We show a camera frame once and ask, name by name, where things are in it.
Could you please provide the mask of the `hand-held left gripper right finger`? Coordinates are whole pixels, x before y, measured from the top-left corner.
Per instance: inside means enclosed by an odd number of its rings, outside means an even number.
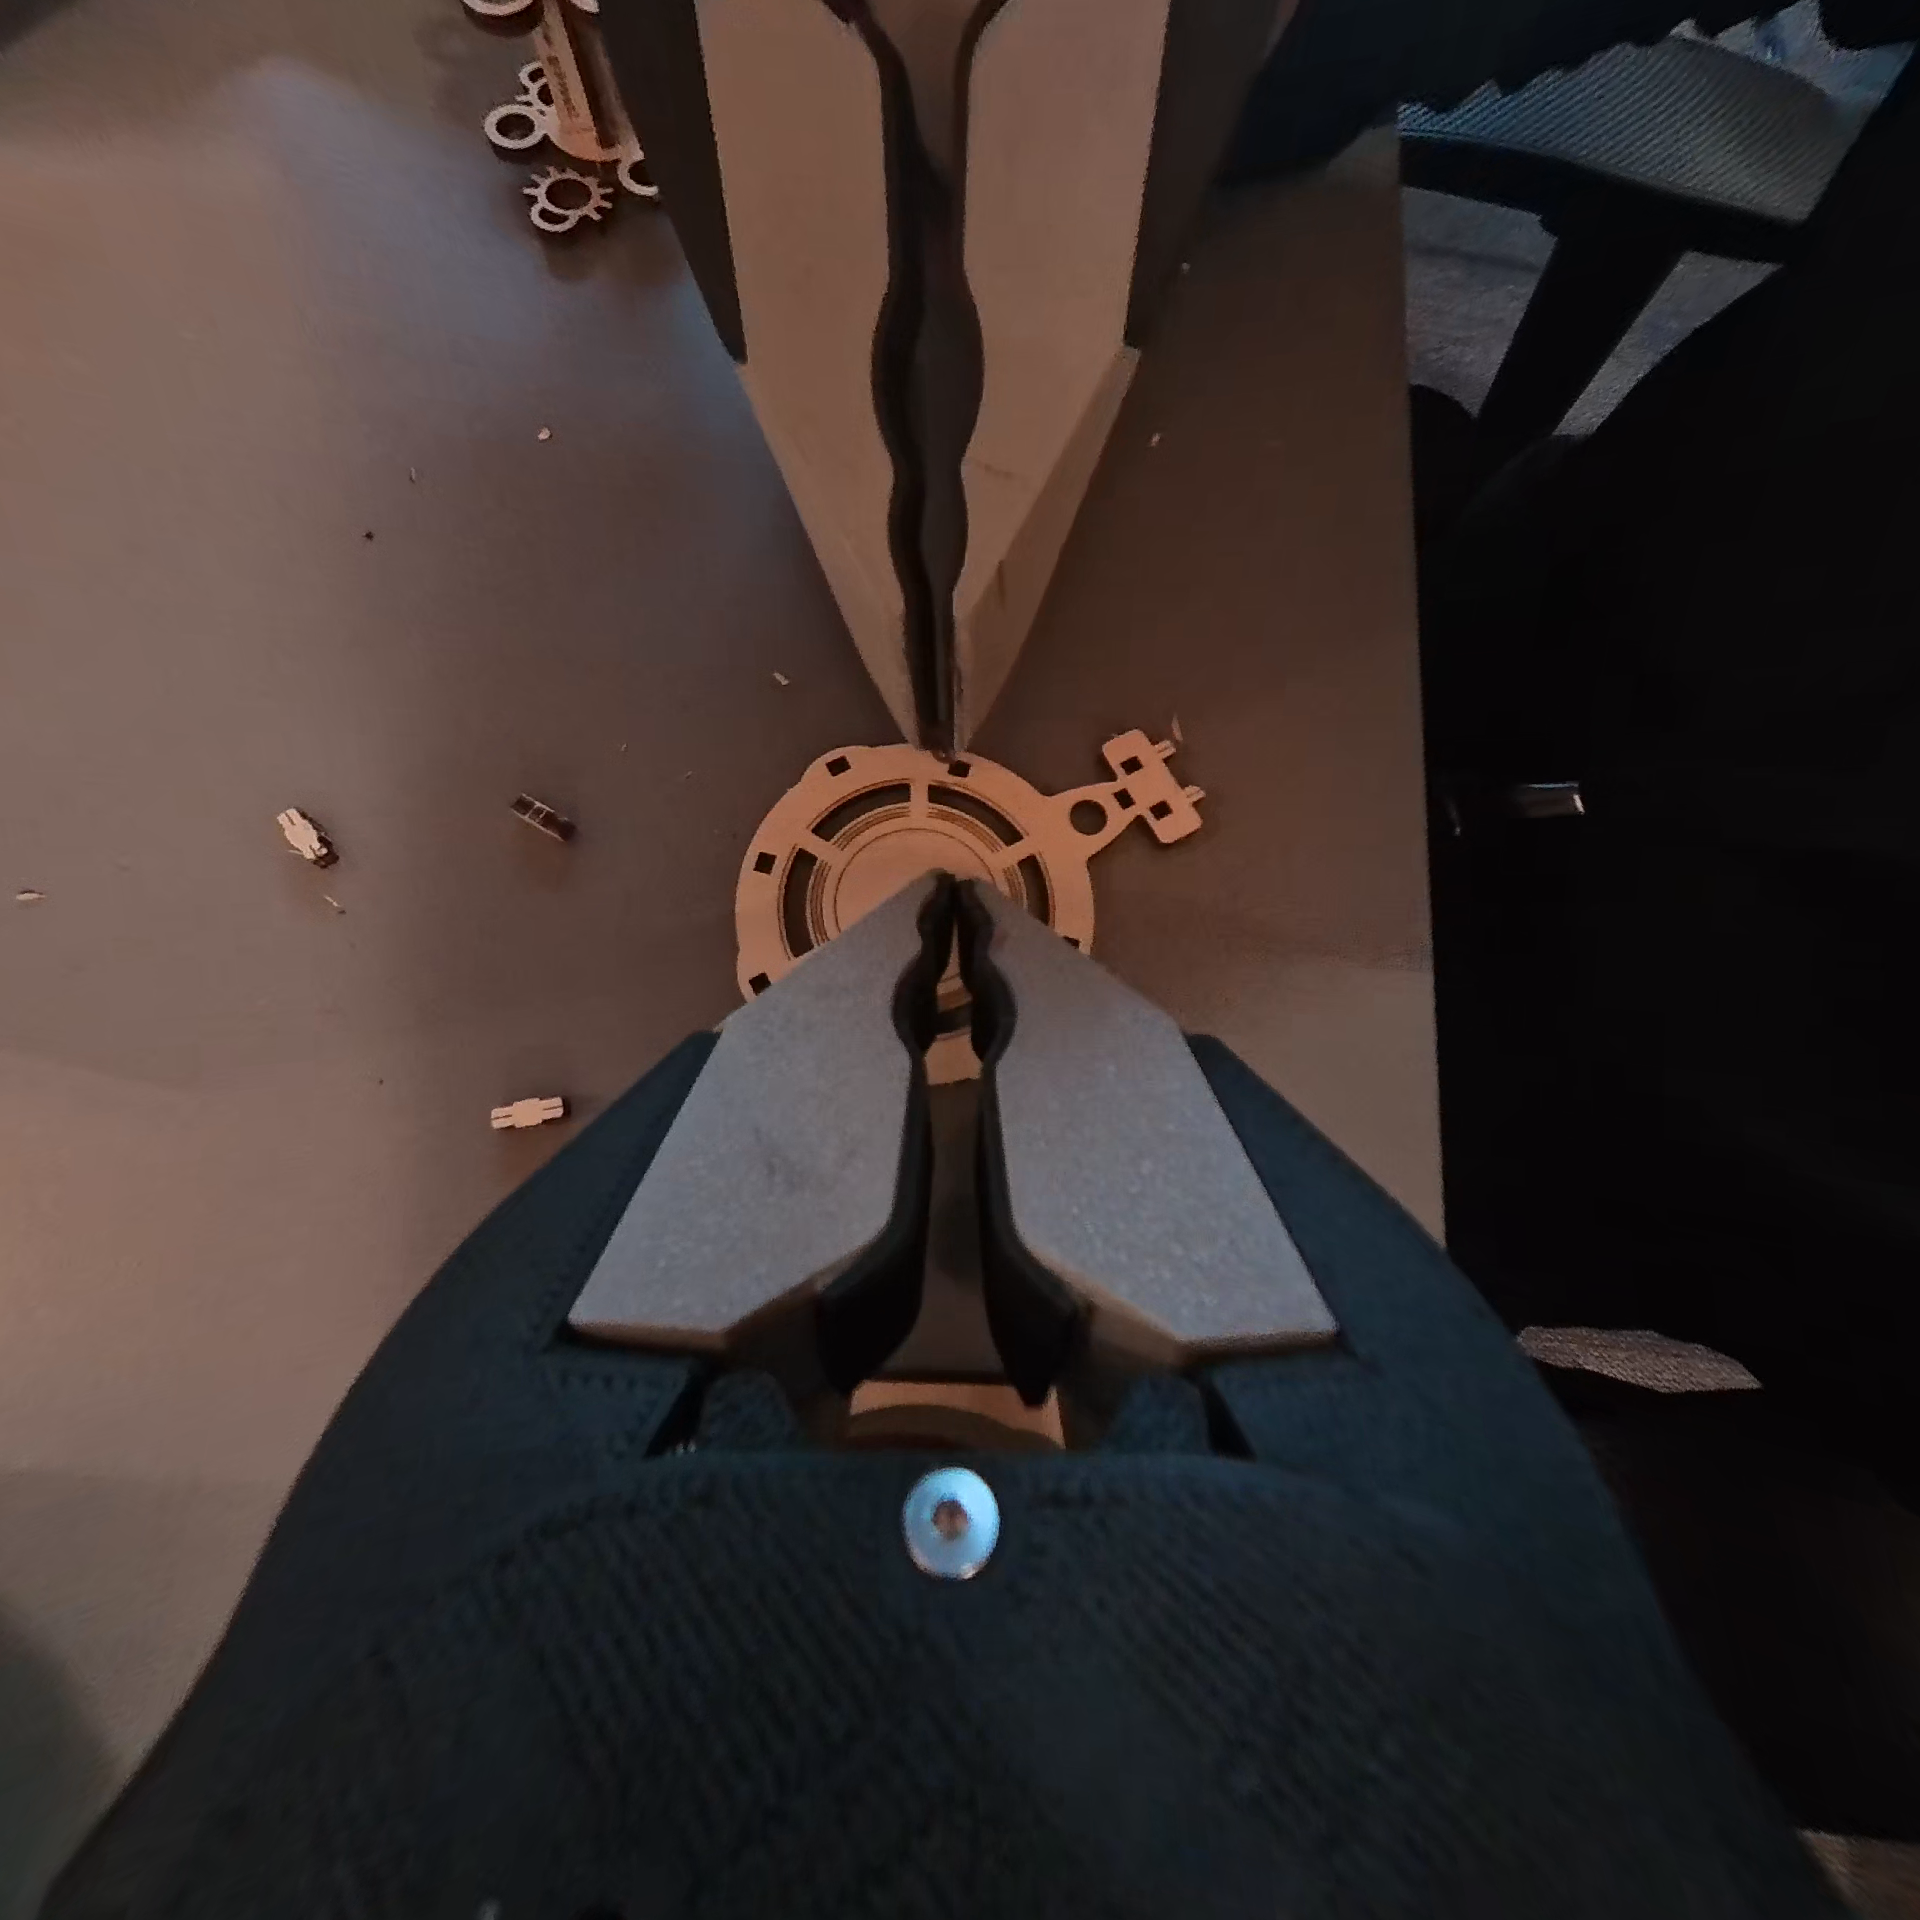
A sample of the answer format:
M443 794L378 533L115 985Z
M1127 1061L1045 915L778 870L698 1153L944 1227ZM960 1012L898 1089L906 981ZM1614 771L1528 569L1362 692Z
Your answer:
M998 894L952 888L975 1243L1025 1403L1323 1349L1336 1318L1183 1030Z

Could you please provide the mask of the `grey cloth piece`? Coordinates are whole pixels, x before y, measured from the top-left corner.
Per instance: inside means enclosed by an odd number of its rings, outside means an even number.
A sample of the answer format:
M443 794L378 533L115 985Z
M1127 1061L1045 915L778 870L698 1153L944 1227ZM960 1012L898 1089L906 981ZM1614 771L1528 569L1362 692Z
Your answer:
M1523 1328L1517 1345L1543 1370L1597 1377L1653 1394L1759 1389L1759 1381L1737 1357L1640 1328Z

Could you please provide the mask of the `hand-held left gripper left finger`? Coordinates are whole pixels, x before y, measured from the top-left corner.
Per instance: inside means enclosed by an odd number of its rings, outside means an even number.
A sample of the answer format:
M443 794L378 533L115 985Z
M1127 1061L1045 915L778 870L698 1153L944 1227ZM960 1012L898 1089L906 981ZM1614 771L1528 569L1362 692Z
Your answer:
M846 1394L919 1318L947 875L721 1022L566 1312L574 1336Z

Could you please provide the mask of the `black office chair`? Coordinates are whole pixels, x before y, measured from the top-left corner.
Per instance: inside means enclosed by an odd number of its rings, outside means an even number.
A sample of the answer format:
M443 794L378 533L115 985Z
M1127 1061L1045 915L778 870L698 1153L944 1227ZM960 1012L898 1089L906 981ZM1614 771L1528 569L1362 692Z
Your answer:
M1422 533L1446 1227L1513 1325L1739 1360L1915 1510L1915 57L1759 229L1584 168Z

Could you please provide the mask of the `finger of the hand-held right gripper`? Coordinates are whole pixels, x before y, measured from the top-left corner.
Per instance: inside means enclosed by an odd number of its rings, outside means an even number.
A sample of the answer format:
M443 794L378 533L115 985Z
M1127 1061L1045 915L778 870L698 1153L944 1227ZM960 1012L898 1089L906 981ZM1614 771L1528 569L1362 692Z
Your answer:
M919 129L871 5L702 2L734 357L813 558L901 733L944 728L906 397L922 317Z
M1032 632L1138 350L1123 339L1167 2L975 5L955 54L955 245L978 342L958 475L952 736Z

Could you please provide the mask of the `round wooden disc part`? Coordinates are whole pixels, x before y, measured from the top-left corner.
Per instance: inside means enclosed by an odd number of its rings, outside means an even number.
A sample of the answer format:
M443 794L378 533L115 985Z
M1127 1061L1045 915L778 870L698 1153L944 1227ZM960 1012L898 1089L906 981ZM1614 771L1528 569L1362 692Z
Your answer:
M742 854L742 1001L930 870L990 885L1090 953L1093 857L1130 826L1161 846L1201 828L1203 792L1171 765L1179 746L1179 733L1119 731L1102 744L1103 780L1058 794L978 752L846 746L817 757L769 806Z

